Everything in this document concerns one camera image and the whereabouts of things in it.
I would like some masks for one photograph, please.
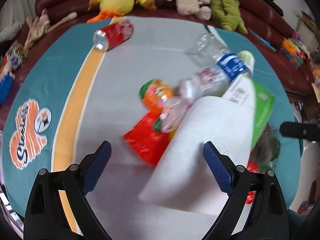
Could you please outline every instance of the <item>red plastic bag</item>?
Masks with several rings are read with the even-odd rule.
[[[258,172],[259,167],[255,162],[249,160],[248,165],[247,165],[247,170],[251,171],[251,172]],[[246,201],[247,204],[251,204],[253,202],[254,195],[255,195],[254,191],[249,191],[248,196],[247,196],[247,201]]]
[[[156,132],[153,129],[159,115],[147,112],[139,122],[122,137],[139,157],[152,165],[157,165],[169,145],[169,133]]]

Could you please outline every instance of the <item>printed logo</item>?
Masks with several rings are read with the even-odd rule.
[[[39,155],[47,145],[47,137],[39,135],[48,129],[51,111],[39,109],[38,102],[29,99],[19,107],[16,115],[17,130],[10,139],[9,151],[14,165],[22,170]]]
[[[45,132],[51,123],[51,110],[47,107],[41,108],[35,118],[34,128],[36,133]]]

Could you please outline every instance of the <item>table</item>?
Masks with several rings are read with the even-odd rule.
[[[198,23],[175,19],[128,18],[134,24],[134,35],[107,53],[92,49],[91,38],[109,20],[72,27],[26,78],[4,127],[3,170],[9,200],[14,210],[24,215],[41,168],[64,170],[108,140],[113,148],[111,160],[87,200],[110,236],[200,239],[215,217],[150,206],[138,200],[153,167],[142,163],[121,135],[146,112],[138,97],[141,85],[157,77],[176,87],[181,78],[198,70],[185,51],[206,29]],[[278,128],[283,121],[293,122],[284,89],[257,48],[238,33],[217,31],[231,51],[248,50],[254,55],[253,79],[276,96],[270,125]],[[296,139],[281,138],[280,157],[275,164],[290,206],[300,174]],[[65,195],[61,199],[68,221],[76,230]]]

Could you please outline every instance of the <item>teal tablecloth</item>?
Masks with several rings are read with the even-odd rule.
[[[224,30],[218,34],[226,42],[232,52],[241,50],[250,51],[255,58],[253,80],[265,86],[275,95],[275,106],[269,120],[273,129],[279,129],[284,121],[294,122],[294,115],[288,97],[276,73],[258,49],[244,36]],[[300,177],[300,148],[298,139],[283,138],[280,136],[281,149],[279,158],[274,161],[274,171],[279,180],[287,208],[290,207],[298,189]]]

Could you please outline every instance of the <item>red object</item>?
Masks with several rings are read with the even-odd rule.
[[[97,30],[93,35],[93,42],[97,49],[107,51],[130,38],[132,34],[133,24],[126,19]]]
[[[308,201],[304,201],[301,203],[300,207],[298,208],[298,214],[306,211],[308,209]]]
[[[249,160],[248,165],[247,165],[247,170],[251,171],[251,172],[258,172],[259,167],[255,162]],[[254,191],[249,191],[248,196],[247,196],[247,200],[246,200],[247,204],[251,204],[253,202],[254,195],[255,195]]]
[[[158,114],[147,112],[129,132],[122,136],[143,161],[152,165],[157,165],[169,145],[169,133],[153,130],[158,117]]]
[[[106,19],[116,18],[117,16],[123,16],[123,14],[115,11],[102,10],[98,16],[87,20],[87,23],[100,22]]]

